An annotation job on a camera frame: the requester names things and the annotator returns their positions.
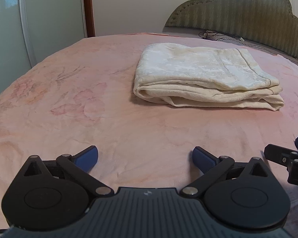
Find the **brown wooden door frame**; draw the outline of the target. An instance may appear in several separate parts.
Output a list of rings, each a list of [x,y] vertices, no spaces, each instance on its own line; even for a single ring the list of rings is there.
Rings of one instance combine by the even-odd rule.
[[[94,12],[92,7],[92,0],[83,0],[84,3],[84,14],[85,14],[85,26],[87,37],[95,37],[95,26],[94,26]]]

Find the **pink floral bed blanket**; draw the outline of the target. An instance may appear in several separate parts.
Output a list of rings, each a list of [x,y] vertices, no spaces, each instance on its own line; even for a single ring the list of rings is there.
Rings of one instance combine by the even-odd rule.
[[[1,200],[25,160],[53,160],[94,145],[91,174],[116,189],[186,186],[199,177],[190,151],[200,146],[238,162],[274,144],[294,148],[298,137],[298,66],[251,49],[260,67],[279,79],[279,111],[176,108],[133,93],[139,58],[150,44],[228,48],[197,38],[137,34],[83,39],[37,64],[0,94],[0,229],[7,227]]]

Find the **cream white pants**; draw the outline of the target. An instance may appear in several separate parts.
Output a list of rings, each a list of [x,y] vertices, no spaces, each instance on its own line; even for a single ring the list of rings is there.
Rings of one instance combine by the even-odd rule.
[[[175,107],[261,108],[284,106],[280,82],[247,49],[149,45],[134,78],[134,94]]]

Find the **white wardrobe with sliding doors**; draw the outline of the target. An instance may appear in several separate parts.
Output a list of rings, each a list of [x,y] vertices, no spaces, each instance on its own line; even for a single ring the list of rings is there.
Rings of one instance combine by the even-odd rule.
[[[0,0],[0,94],[49,55],[87,36],[83,0]]]

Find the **olive green padded headboard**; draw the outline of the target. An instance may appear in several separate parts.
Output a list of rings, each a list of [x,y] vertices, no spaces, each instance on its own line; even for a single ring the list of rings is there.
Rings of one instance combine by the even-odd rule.
[[[190,0],[165,26],[241,36],[298,59],[298,18],[289,0]]]

